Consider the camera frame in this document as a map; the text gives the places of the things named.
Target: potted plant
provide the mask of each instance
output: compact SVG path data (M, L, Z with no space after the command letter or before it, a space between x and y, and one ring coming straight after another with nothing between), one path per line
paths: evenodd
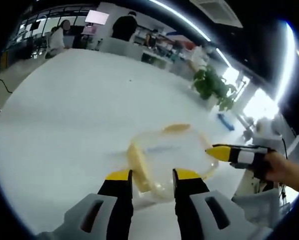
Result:
M218 105L220 111L228 111L233 107L237 95L235 86L225 84L212 66L208 65L206 69L199 70L194 75L193 85L200 97L207 101L208 109Z

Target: white chair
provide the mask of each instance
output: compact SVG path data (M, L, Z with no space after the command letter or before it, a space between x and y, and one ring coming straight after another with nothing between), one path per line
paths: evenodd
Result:
M109 37L103 40L99 47L99 51L119 56L126 56L128 43L129 42L127 41Z
M141 61L143 48L131 42L109 37L104 39L99 47L103 53L115 54Z

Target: white table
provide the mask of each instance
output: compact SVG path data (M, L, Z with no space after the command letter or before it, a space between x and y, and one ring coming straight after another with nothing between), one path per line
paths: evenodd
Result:
M208 113L188 81L122 56L71 49L36 69L0 113L0 186L35 234L52 231L64 213L106 175L126 165L130 139L145 130L189 123L211 143L237 143ZM231 198L244 171L220 164L206 181ZM174 203L136 211L130 239L179 239Z

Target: transparent plastic lid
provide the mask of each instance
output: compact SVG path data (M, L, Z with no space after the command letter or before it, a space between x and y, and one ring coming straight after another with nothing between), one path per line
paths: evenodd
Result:
M211 176L219 163L205 153L210 147L204 135L188 124L135 136L127 150L128 165L138 188L134 198L153 203L173 201L174 168L195 171L203 179Z

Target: ceiling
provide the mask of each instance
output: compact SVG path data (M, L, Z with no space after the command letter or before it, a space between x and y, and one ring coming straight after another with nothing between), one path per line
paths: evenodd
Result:
M282 74L285 54L286 28L289 23L299 48L299 3L286 0L226 0L243 28L214 23L190 0L159 0L188 18L201 29L226 55L237 62L233 67L244 68L252 73L252 81L274 97ZM33 11L64 4L95 4L98 0L40 0L34 3ZM204 38L196 30L154 4L150 0L107 0L121 7L141 12L180 32L196 44ZM291 77L292 85L280 103L288 123L299 133L299 58Z

